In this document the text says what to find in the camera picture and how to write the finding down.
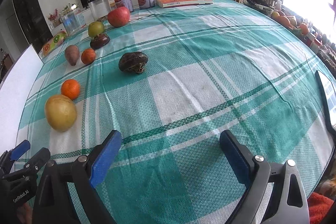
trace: fruit package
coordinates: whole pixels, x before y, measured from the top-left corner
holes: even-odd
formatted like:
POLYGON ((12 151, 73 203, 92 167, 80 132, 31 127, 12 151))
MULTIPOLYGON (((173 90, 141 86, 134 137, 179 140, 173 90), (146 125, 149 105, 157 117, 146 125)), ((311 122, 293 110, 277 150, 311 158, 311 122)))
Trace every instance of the fruit package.
POLYGON ((64 39, 67 37, 67 33, 65 31, 61 31, 57 33, 52 39, 50 39, 46 44, 43 45, 41 50, 40 57, 46 57, 53 50, 63 44, 64 39))

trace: white board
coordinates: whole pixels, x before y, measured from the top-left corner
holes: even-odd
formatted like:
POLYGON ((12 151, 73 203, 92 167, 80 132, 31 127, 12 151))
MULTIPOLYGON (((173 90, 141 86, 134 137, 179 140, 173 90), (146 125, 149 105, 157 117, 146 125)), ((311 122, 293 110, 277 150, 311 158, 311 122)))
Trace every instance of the white board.
POLYGON ((43 62, 30 45, 7 72, 0 87, 0 155, 16 145, 16 136, 29 92, 43 62))

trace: person's hand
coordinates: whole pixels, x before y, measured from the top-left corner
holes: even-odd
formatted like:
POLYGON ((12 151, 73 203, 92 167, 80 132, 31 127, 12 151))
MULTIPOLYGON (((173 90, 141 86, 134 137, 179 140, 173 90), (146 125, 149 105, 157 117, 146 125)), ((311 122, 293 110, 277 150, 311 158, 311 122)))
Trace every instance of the person's hand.
POLYGON ((23 204, 23 206, 17 209, 17 218, 19 218, 22 224, 32 224, 33 210, 28 203, 23 204))

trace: table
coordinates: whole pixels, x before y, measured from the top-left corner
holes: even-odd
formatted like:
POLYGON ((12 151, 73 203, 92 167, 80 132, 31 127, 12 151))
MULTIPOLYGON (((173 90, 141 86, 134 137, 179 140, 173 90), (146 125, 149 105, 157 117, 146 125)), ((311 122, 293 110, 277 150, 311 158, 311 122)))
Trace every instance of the table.
POLYGON ((116 129, 123 145, 97 191, 117 223, 224 223, 245 190, 219 147, 229 128, 269 162, 295 160, 310 195, 334 148, 315 70, 335 80, 288 30, 230 0, 135 10, 126 26, 105 25, 111 41, 91 65, 71 67, 63 54, 70 44, 88 48, 87 30, 43 60, 17 136, 31 150, 16 169, 41 147, 56 162, 74 161, 116 129), (141 75, 118 69, 132 51, 148 55, 141 75), (78 117, 57 133, 43 108, 67 79, 81 84, 78 117))

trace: dark cabinet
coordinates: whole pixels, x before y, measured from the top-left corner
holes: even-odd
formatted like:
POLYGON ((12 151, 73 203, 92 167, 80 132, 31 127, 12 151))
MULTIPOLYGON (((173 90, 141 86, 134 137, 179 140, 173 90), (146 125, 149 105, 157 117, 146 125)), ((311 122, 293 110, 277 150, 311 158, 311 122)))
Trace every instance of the dark cabinet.
POLYGON ((13 0, 17 19, 29 44, 39 52, 53 37, 43 17, 38 0, 13 0))

